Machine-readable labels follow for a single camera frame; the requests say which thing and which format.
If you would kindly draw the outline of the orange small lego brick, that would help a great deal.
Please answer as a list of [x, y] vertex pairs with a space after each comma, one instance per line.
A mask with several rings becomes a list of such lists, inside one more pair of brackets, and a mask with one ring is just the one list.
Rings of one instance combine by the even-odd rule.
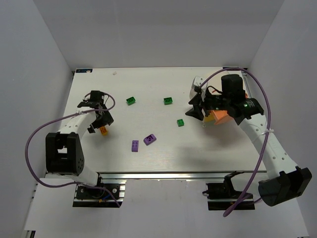
[[106, 136], [108, 134], [108, 131], [105, 126], [100, 127], [99, 130], [102, 136]]

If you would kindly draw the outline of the yellow orange drawer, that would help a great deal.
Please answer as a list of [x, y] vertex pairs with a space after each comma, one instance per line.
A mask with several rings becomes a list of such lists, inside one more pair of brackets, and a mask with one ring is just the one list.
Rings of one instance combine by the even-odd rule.
[[204, 123], [208, 123], [208, 122], [212, 122], [215, 121], [213, 114], [209, 114], [208, 116], [204, 117], [203, 122]]

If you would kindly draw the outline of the salmon orange top drawer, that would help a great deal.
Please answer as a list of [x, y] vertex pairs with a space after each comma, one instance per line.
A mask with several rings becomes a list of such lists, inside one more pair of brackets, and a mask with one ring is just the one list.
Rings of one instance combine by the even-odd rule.
[[227, 123], [233, 118], [227, 113], [227, 111], [224, 110], [212, 110], [211, 114], [213, 116], [213, 121], [215, 125]]

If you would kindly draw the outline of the purple sloped lego brick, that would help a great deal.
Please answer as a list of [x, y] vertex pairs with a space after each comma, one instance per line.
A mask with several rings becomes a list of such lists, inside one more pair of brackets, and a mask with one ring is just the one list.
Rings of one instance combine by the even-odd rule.
[[157, 138], [155, 137], [155, 135], [150, 134], [144, 138], [143, 142], [148, 146], [148, 145], [152, 144], [153, 142], [155, 142], [156, 140], [157, 140]]

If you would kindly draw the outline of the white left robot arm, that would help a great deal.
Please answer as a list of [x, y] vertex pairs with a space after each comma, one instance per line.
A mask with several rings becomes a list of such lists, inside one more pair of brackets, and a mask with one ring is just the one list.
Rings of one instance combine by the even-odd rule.
[[112, 99], [109, 94], [92, 90], [77, 106], [76, 113], [69, 116], [69, 121], [58, 132], [46, 136], [46, 169], [47, 172], [66, 176], [78, 184], [96, 186], [99, 173], [93, 171], [85, 162], [81, 138], [100, 130], [114, 122], [106, 100]]

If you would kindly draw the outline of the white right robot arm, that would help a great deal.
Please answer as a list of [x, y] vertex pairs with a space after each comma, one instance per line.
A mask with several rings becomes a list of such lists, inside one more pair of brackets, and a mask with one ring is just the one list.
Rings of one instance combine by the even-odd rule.
[[209, 91], [209, 86], [201, 77], [193, 79], [187, 116], [200, 121], [211, 111], [225, 111], [245, 132], [265, 166], [267, 177], [261, 179], [256, 173], [247, 188], [254, 186], [262, 201], [272, 207], [301, 196], [312, 179], [308, 168], [301, 169], [286, 153], [273, 130], [270, 116], [264, 112], [255, 98], [247, 97], [243, 79], [238, 74], [221, 77], [221, 90], [217, 94]]

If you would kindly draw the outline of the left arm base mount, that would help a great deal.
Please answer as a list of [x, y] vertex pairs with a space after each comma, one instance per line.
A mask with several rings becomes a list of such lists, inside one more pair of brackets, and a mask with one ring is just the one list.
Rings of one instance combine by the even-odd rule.
[[119, 208], [125, 194], [125, 180], [101, 179], [98, 186], [108, 190], [77, 186], [72, 206], [75, 208]]

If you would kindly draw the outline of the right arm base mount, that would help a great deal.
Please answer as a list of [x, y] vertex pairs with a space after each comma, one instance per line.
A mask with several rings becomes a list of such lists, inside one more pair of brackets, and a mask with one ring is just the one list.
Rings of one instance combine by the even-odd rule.
[[204, 172], [206, 189], [202, 192], [202, 195], [207, 198], [208, 210], [225, 211], [235, 204], [243, 189], [235, 189], [233, 179], [247, 174], [243, 171]]

